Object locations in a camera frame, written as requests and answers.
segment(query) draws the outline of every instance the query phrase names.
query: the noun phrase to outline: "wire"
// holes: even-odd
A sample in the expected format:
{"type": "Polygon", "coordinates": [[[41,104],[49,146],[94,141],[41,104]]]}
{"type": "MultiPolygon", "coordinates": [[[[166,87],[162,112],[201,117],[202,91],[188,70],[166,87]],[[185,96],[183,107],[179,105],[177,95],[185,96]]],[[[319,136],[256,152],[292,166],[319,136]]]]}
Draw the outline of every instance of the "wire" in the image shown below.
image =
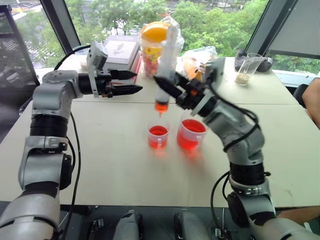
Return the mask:
{"type": "Polygon", "coordinates": [[[212,214],[212,218],[213,221],[215,223],[215,225],[220,229],[222,235],[227,239],[230,240],[229,236],[227,235],[227,233],[221,228],[221,226],[218,223],[218,219],[215,213],[215,209],[214,209],[214,195],[215,195],[215,191],[216,188],[218,186],[218,184],[221,182],[222,179],[224,179],[226,176],[228,176],[230,174],[230,171],[227,171],[225,174],[223,174],[221,177],[219,177],[219,179],[215,182],[212,191],[211,191],[211,196],[210,196],[210,210],[211,210],[211,214],[212,214]]]}
{"type": "Polygon", "coordinates": [[[224,199],[225,199],[226,201],[228,201],[228,200],[227,200],[227,196],[226,196],[225,191],[226,191],[226,185],[227,185],[227,183],[228,183],[228,181],[229,181],[229,176],[230,176],[230,173],[226,176],[226,178],[225,178],[225,180],[224,180],[224,183],[223,183],[223,186],[222,186],[222,195],[223,195],[223,197],[224,197],[224,199]]]}
{"type": "MultiPolygon", "coordinates": [[[[207,80],[208,80],[208,79],[213,79],[213,78],[212,78],[212,74],[207,78],[207,80]]],[[[218,99],[220,99],[222,102],[224,102],[225,104],[229,105],[230,107],[239,110],[241,113],[243,113],[244,115],[248,116],[248,117],[254,122],[253,127],[252,127],[246,134],[244,134],[243,136],[239,137],[238,139],[230,142],[229,144],[227,144],[227,145],[223,148],[223,151],[224,151],[224,152],[227,152],[228,149],[229,149],[231,146],[233,146],[233,145],[241,142],[242,140],[246,139],[246,138],[247,138],[248,136],[250,136],[257,128],[260,129],[259,119],[258,119],[257,115],[256,115],[255,113],[253,113],[252,111],[247,110],[247,109],[244,109],[244,108],[240,108],[240,107],[234,105],[233,103],[227,101],[227,100],[224,99],[223,97],[221,97],[221,96],[214,90],[214,88],[212,87],[212,81],[211,81],[211,80],[209,80],[208,83],[209,83],[209,84],[208,84],[209,89],[211,90],[211,92],[212,92],[218,99]]]]}
{"type": "Polygon", "coordinates": [[[75,118],[74,118],[72,112],[70,113],[70,116],[71,116],[72,123],[73,123],[73,128],[74,128],[74,133],[75,133],[75,138],[76,138],[76,144],[78,146],[78,171],[77,171],[77,174],[76,174],[76,179],[75,179],[75,184],[74,184],[74,189],[73,189],[73,195],[72,195],[72,202],[71,202],[71,206],[70,206],[70,209],[69,209],[68,219],[67,219],[65,227],[64,227],[62,240],[66,239],[68,228],[69,228],[69,225],[70,225],[70,222],[71,222],[71,217],[72,217],[72,213],[73,213],[74,206],[75,206],[75,201],[76,201],[76,195],[77,195],[77,188],[78,188],[78,182],[79,182],[79,177],[80,177],[80,171],[81,171],[81,151],[80,151],[80,142],[79,142],[79,136],[78,136],[77,126],[76,126],[76,121],[75,121],[75,118]]]}
{"type": "Polygon", "coordinates": [[[90,48],[91,45],[85,45],[85,46],[80,46],[74,50],[72,50],[71,52],[69,52],[67,55],[65,55],[60,62],[58,62],[58,64],[55,66],[54,70],[58,70],[58,68],[60,68],[60,66],[62,65],[62,63],[72,54],[74,54],[75,52],[82,50],[82,49],[88,49],[90,48]]]}
{"type": "Polygon", "coordinates": [[[74,149],[74,146],[72,145],[70,139],[68,138],[68,136],[66,136],[66,138],[68,139],[68,142],[69,142],[69,145],[70,145],[70,148],[71,148],[71,152],[72,152],[72,171],[74,171],[75,169],[75,165],[76,165],[76,153],[75,153],[75,149],[74,149]]]}

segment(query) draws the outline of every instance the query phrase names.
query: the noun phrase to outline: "glass cup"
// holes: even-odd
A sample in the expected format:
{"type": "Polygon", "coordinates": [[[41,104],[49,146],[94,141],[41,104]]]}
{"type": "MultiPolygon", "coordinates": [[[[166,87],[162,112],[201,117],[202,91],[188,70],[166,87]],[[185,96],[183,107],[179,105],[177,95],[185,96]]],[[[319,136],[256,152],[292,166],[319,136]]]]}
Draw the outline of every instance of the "glass cup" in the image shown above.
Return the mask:
{"type": "Polygon", "coordinates": [[[257,53],[249,53],[243,61],[235,78],[235,83],[245,86],[250,80],[250,77],[256,72],[263,57],[257,53]]]}
{"type": "Polygon", "coordinates": [[[176,140],[181,148],[194,150],[202,145],[206,133],[205,125],[185,112],[180,121],[176,140]]]}
{"type": "Polygon", "coordinates": [[[169,124],[163,118],[152,120],[148,124],[148,142],[153,149],[163,149],[168,142],[169,124]]]}

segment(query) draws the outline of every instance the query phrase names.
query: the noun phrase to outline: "orange lid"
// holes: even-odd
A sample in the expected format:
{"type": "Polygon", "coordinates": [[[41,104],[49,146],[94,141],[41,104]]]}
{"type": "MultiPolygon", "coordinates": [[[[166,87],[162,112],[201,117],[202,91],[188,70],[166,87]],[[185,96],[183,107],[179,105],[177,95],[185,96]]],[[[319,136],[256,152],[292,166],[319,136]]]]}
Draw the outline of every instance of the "orange lid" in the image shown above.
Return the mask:
{"type": "Polygon", "coordinates": [[[154,21],[141,29],[141,38],[143,40],[161,43],[167,38],[167,30],[170,25],[162,21],[154,21]]]}

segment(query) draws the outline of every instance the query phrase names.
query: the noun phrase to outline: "table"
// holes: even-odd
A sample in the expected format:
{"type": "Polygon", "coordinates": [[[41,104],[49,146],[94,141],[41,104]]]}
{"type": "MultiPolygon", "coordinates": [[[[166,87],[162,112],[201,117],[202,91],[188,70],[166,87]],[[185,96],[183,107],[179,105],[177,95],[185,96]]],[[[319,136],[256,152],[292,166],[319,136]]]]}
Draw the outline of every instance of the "table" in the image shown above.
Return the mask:
{"type": "MultiPolygon", "coordinates": [[[[224,78],[218,89],[218,93],[235,104],[281,104],[298,105],[286,87],[277,76],[269,70],[265,73],[257,72],[253,75],[247,86],[240,86],[234,82],[236,71],[234,57],[226,57],[224,65],[224,78]]],[[[61,70],[76,70],[85,72],[75,55],[71,55],[60,67],[61,70]]],[[[144,75],[143,66],[137,76],[136,84],[143,89],[134,95],[118,96],[113,98],[94,98],[93,95],[85,95],[75,99],[81,102],[112,102],[112,103],[154,103],[156,95],[156,83],[144,75]]]]}
{"type": "MultiPolygon", "coordinates": [[[[272,173],[269,180],[275,206],[319,205],[320,131],[304,109],[296,104],[240,107],[259,116],[265,136],[264,166],[272,173]]],[[[153,103],[72,103],[82,155],[76,204],[209,206],[214,182],[229,170],[221,141],[208,132],[201,152],[185,154],[176,143],[183,110],[170,104],[165,114],[171,129],[168,146],[164,152],[153,151],[147,143],[153,108],[153,103]]],[[[30,122],[31,104],[0,144],[1,201],[12,201],[21,194],[17,174],[30,122]]],[[[71,124],[68,136],[75,145],[71,124]]],[[[76,172],[72,185],[60,192],[62,204],[71,202],[76,172]]],[[[221,186],[214,202],[216,207],[227,207],[221,186]]]]}

